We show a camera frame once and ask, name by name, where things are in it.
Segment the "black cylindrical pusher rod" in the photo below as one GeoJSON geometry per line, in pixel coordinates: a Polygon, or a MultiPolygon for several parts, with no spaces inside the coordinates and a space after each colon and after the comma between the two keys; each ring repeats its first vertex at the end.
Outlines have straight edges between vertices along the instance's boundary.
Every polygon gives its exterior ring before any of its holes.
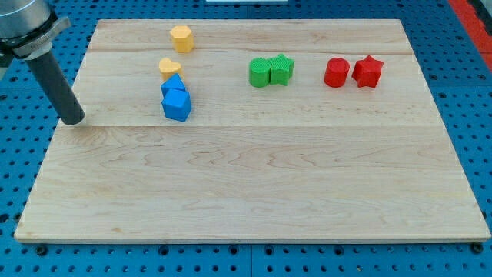
{"type": "Polygon", "coordinates": [[[26,63],[60,119],[66,125],[81,122],[85,113],[52,52],[26,63]]]}

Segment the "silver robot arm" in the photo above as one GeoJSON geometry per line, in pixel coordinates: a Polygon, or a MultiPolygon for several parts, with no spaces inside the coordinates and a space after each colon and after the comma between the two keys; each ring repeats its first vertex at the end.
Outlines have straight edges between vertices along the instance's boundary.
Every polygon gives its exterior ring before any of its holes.
{"type": "Polygon", "coordinates": [[[52,53],[52,41],[70,26],[45,0],[1,2],[1,74],[15,58],[25,61],[60,119],[76,125],[85,113],[52,53]]]}

